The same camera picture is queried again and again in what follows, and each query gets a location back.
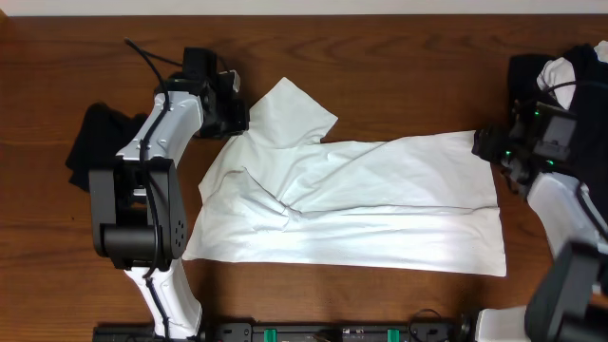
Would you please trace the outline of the white t-shirt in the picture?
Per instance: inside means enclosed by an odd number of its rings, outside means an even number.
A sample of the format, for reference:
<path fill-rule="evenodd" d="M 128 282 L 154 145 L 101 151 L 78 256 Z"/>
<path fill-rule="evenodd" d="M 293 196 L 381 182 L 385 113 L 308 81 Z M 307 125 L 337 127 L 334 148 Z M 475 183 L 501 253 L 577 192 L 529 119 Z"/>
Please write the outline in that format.
<path fill-rule="evenodd" d="M 280 80 L 199 184 L 184 258 L 505 275 L 495 184 L 471 132 L 327 142 L 336 121 Z"/>

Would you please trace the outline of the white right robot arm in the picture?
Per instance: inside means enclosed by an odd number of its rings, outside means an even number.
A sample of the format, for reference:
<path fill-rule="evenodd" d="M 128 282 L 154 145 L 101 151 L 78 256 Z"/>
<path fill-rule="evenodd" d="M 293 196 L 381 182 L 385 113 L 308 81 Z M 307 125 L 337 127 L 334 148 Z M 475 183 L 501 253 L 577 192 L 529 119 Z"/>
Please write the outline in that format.
<path fill-rule="evenodd" d="M 472 152 L 499 165 L 509 189 L 541 220 L 554 263 L 525 306 L 483 309 L 461 327 L 469 341 L 607 342 L 607 223 L 570 157 L 578 115 L 537 104 L 510 128 L 474 133 Z"/>

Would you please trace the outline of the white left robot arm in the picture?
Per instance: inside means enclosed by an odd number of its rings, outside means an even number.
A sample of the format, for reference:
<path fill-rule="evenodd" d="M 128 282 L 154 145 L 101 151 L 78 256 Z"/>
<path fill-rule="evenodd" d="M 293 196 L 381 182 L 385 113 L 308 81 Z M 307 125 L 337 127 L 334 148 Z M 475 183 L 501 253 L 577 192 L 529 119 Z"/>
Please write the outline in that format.
<path fill-rule="evenodd" d="M 96 341 L 202 341 L 203 309 L 182 264 L 187 221 L 177 168 L 190 140 L 236 136 L 249 111 L 235 70 L 176 75 L 157 89 L 134 138 L 89 172 L 94 248 L 142 294 L 151 327 L 97 328 Z"/>

